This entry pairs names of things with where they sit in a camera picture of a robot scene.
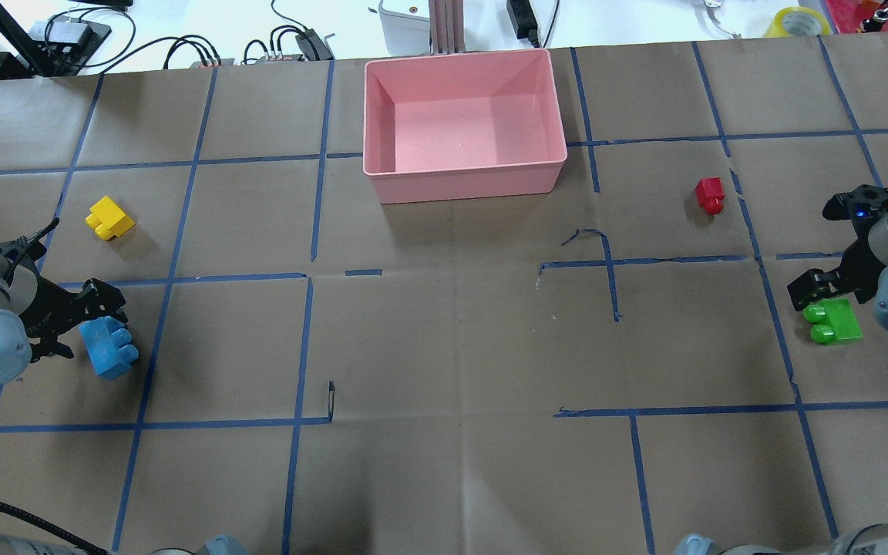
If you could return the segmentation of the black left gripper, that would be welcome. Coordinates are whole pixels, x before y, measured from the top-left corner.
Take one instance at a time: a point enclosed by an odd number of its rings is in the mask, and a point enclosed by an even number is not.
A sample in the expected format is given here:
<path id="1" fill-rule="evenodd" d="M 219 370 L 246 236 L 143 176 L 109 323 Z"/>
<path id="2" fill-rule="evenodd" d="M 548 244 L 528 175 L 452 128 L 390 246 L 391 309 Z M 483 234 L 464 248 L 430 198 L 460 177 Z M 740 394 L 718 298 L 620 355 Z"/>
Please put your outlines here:
<path id="1" fill-rule="evenodd" d="M 74 358 L 72 349 L 61 343 L 59 337 L 84 322 L 102 317 L 127 323 L 124 306 L 123 293 L 105 281 L 91 278 L 75 294 L 45 278 L 38 278 L 31 305 L 20 314 L 27 337 L 37 341 L 29 345 L 29 359 L 38 362 L 52 356 Z"/>

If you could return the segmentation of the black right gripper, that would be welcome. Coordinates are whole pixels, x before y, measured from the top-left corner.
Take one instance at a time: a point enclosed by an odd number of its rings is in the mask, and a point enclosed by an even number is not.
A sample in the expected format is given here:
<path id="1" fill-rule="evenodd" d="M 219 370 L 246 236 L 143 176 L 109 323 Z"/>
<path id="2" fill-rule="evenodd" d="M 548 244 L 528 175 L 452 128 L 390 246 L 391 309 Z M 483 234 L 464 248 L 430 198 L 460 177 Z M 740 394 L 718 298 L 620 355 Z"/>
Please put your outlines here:
<path id="1" fill-rule="evenodd" d="M 859 303 L 873 300 L 879 278 L 886 268 L 868 243 L 852 243 L 843 252 L 841 264 L 834 271 L 810 268 L 789 284 L 789 297 L 794 311 L 830 298 L 853 294 Z"/>

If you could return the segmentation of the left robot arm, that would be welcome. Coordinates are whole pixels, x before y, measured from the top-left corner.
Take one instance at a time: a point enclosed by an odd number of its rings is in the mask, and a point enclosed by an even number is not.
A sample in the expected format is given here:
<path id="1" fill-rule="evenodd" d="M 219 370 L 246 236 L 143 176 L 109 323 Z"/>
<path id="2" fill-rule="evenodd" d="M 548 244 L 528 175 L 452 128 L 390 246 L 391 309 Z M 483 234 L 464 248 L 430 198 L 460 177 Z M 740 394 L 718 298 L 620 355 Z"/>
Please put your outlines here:
<path id="1" fill-rule="evenodd" d="M 35 263 L 46 253 L 42 239 L 57 225 L 53 218 L 31 237 L 0 243 L 0 384 L 39 359 L 73 358 L 59 338 L 77 325 L 103 317 L 128 321 L 126 299 L 108 282 L 91 278 L 75 294 L 39 273 Z"/>

